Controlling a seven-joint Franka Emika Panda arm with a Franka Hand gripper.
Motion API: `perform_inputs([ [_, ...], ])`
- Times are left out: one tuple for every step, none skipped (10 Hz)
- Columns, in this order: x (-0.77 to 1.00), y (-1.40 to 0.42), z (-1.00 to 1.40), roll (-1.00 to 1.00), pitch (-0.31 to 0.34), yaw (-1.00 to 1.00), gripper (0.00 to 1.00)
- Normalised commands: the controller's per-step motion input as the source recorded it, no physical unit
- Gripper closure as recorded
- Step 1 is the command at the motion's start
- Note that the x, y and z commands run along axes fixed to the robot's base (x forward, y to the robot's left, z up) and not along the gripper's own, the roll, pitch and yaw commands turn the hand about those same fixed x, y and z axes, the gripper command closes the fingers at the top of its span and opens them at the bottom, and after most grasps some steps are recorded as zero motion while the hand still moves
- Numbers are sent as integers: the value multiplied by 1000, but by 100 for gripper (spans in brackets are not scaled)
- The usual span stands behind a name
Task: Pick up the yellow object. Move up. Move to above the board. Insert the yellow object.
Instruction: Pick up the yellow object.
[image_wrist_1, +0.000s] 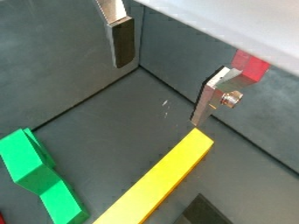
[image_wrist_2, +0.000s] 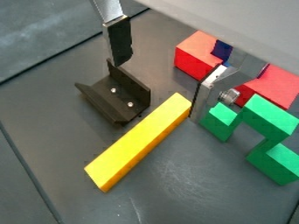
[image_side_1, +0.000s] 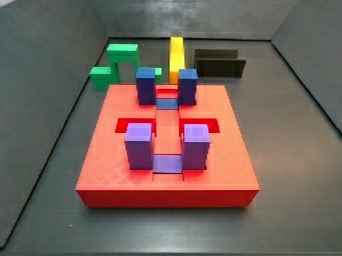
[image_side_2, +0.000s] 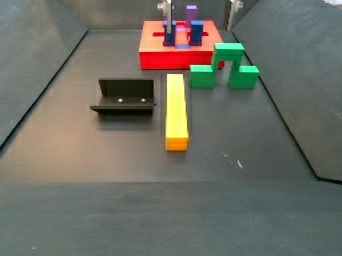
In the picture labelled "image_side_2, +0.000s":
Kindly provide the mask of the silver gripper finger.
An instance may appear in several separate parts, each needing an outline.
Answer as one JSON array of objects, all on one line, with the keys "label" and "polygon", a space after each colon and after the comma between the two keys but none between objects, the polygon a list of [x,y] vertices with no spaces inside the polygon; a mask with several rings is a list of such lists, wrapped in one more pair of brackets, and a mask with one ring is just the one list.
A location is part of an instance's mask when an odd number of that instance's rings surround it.
[{"label": "silver gripper finger", "polygon": [[173,11],[174,11],[173,0],[162,0],[162,2],[158,4],[158,9],[163,12],[163,16],[167,21],[167,33],[171,33],[173,32]]},{"label": "silver gripper finger", "polygon": [[228,30],[233,28],[234,16],[238,11],[244,8],[242,0],[229,0],[230,1],[230,9],[229,9],[229,19],[228,19]]}]

